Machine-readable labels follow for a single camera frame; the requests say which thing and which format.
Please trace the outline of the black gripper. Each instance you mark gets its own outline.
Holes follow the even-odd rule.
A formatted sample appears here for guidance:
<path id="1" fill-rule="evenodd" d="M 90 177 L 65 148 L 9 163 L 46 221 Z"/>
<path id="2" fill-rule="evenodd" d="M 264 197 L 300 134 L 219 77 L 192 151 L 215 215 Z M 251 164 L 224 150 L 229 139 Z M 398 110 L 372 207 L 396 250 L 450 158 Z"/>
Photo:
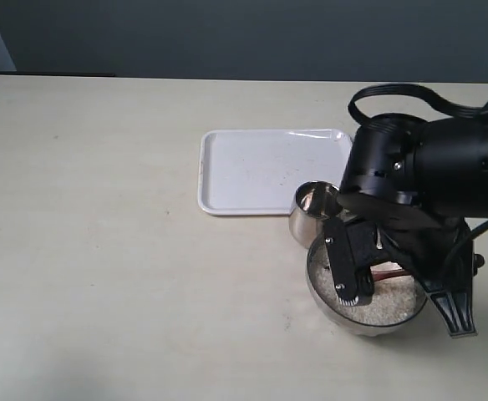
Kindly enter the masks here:
<path id="1" fill-rule="evenodd" d="M 465 220 L 482 217 L 484 204 L 466 195 L 451 199 L 415 192 L 342 192 L 338 203 L 354 217 L 323 223 L 334 289 L 355 307 L 374 295 L 372 266 L 391 261 L 422 287 L 451 337 L 476 333 L 473 277 L 483 259 Z"/>

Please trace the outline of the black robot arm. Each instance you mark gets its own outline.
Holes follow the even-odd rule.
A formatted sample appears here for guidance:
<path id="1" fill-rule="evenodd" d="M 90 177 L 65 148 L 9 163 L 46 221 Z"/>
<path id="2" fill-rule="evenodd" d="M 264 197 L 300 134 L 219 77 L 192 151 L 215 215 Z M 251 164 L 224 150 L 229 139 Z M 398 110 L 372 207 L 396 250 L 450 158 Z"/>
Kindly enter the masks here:
<path id="1" fill-rule="evenodd" d="M 361 119 L 337 195 L 353 214 L 324 226 L 339 301 L 369 304 L 371 268 L 391 261 L 423 288 L 453 338 L 475 334 L 474 250 L 488 231 L 488 102 L 443 118 Z"/>

